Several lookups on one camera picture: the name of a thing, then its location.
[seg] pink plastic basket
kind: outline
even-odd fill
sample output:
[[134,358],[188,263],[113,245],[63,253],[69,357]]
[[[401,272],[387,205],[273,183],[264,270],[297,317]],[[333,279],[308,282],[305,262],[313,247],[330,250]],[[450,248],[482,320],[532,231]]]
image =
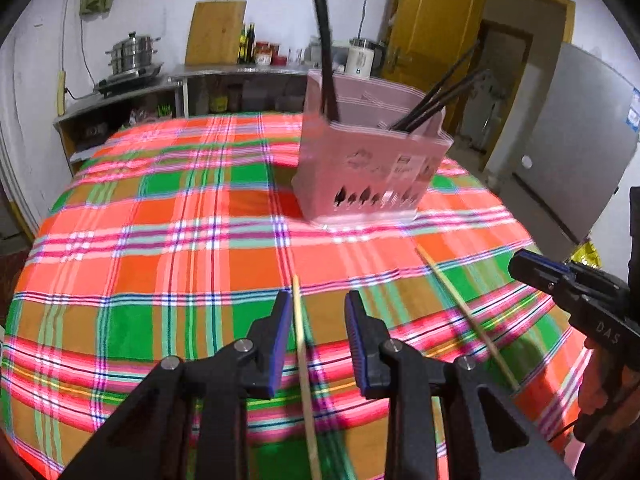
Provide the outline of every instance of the pink plastic basket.
[[334,78],[339,124],[320,114],[320,71],[308,74],[300,160],[292,180],[304,218],[323,227],[410,222],[453,143],[442,131],[445,110],[411,135],[389,131],[385,128],[417,105],[422,92],[380,79]]

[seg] floor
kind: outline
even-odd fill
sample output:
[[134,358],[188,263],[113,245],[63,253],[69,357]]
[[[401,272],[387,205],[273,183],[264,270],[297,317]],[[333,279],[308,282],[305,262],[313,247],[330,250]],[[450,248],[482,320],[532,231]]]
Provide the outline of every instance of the floor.
[[525,227],[545,256],[560,261],[574,252],[575,245],[564,236],[555,222],[516,183],[511,175],[493,176],[480,171],[482,155],[470,149],[459,137],[447,152],[447,156],[455,160],[500,197],[505,207]]
[[29,255],[30,247],[24,242],[3,244],[0,242],[0,326],[4,326],[15,285]]

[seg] wooden stick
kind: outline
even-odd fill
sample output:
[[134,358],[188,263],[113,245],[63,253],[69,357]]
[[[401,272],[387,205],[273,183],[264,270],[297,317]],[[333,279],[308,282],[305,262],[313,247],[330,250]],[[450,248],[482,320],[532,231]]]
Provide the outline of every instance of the wooden stick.
[[318,442],[316,441],[316,425],[314,409],[311,402],[309,385],[309,368],[306,364],[305,329],[302,323],[302,302],[300,301],[300,280],[293,276],[293,322],[296,332],[296,353],[298,355],[298,375],[300,376],[300,396],[302,398],[302,415],[305,419],[306,450],[309,454],[312,480],[322,480],[320,460],[318,458]]
[[449,294],[453,296],[453,299],[456,300],[456,303],[460,307],[460,310],[465,315],[466,320],[469,322],[469,325],[474,329],[476,334],[482,339],[486,347],[489,349],[489,353],[495,359],[495,362],[498,364],[500,370],[507,377],[509,384],[511,385],[514,391],[517,391],[520,388],[520,383],[517,381],[516,377],[513,375],[507,361],[504,360],[502,355],[500,355],[500,351],[498,350],[495,343],[491,340],[491,338],[487,335],[484,329],[480,326],[480,324],[474,319],[474,315],[471,313],[471,309],[469,309],[465,300],[462,299],[460,293],[456,290],[456,287],[453,286],[453,283],[446,277],[444,272],[442,272],[436,262],[429,256],[429,253],[424,250],[424,248],[420,244],[416,244],[418,249],[418,254],[422,257],[422,259],[427,263],[428,266],[433,269],[433,273],[440,280],[440,282],[444,285],[444,287],[449,291]]

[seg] white container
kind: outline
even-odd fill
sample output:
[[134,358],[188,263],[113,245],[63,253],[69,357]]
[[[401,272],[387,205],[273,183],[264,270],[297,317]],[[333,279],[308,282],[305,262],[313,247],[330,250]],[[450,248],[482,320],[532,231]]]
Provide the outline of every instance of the white container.
[[371,67],[375,54],[375,51],[368,48],[350,46],[344,73],[368,79],[371,76]]

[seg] kitchen counter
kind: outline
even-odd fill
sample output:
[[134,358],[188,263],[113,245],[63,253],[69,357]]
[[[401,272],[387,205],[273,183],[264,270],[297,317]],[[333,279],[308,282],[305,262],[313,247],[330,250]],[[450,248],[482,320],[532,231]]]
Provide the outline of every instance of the kitchen counter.
[[293,76],[306,78],[312,67],[306,65],[178,65],[174,68],[170,80],[182,83],[182,102],[184,117],[190,117],[189,79],[207,76]]
[[140,97],[152,92],[177,89],[181,85],[182,83],[179,80],[172,80],[169,76],[162,75],[152,83],[128,92],[121,92],[107,97],[103,97],[99,92],[95,92],[73,102],[73,104],[67,108],[66,113],[63,116],[56,117],[53,121],[53,125],[58,127],[58,124],[61,122],[78,117],[79,115],[85,114],[91,110],[103,108],[120,101],[126,101],[127,99]]
[[188,77],[203,75],[233,74],[282,74],[306,75],[311,67],[306,65],[178,65],[169,76],[172,80],[183,80]]

